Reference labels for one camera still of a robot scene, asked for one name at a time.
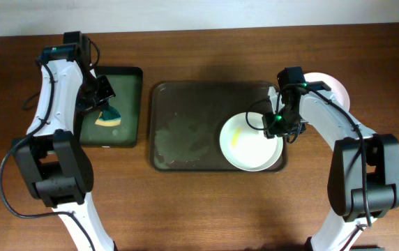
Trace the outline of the green and yellow sponge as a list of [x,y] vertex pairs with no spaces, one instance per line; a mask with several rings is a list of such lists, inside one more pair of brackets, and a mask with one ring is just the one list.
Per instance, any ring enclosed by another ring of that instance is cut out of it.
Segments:
[[103,127],[114,127],[121,123],[121,115],[119,111],[111,105],[108,105],[100,112],[95,124]]

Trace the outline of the white plate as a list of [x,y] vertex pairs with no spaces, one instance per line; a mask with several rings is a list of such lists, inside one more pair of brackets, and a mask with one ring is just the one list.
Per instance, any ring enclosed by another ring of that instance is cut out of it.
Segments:
[[307,82],[322,81],[331,88],[336,100],[346,109],[350,109],[350,99],[346,88],[335,77],[325,73],[306,73],[304,75]]
[[283,139],[260,130],[262,115],[242,112],[228,119],[219,134],[220,150],[232,166],[246,172],[275,169],[282,163]]

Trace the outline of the white top plate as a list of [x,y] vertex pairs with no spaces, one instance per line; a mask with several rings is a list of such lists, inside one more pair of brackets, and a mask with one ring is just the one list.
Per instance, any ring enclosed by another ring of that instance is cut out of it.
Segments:
[[346,88],[335,77],[325,73],[306,73],[304,75],[307,82],[322,81],[331,88],[336,100],[346,109],[350,109],[350,99]]

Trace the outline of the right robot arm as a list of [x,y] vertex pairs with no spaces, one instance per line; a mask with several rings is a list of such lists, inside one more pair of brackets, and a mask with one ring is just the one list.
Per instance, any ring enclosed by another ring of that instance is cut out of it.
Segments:
[[269,95],[271,112],[262,117],[268,139],[293,142],[309,124],[333,151],[327,194],[331,210],[306,250],[351,250],[374,221],[399,207],[399,141],[378,134],[350,114],[335,88],[309,82],[301,67],[277,75],[279,89]]

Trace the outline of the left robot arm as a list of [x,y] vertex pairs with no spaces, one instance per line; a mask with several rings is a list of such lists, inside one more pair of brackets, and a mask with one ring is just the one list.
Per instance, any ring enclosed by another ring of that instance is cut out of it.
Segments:
[[31,196],[51,210],[29,218],[59,216],[78,250],[115,250],[94,206],[93,167],[75,128],[79,116],[106,108],[115,95],[108,79],[94,72],[94,46],[87,35],[73,31],[63,35],[62,44],[43,49],[35,116],[7,155],[14,157]]

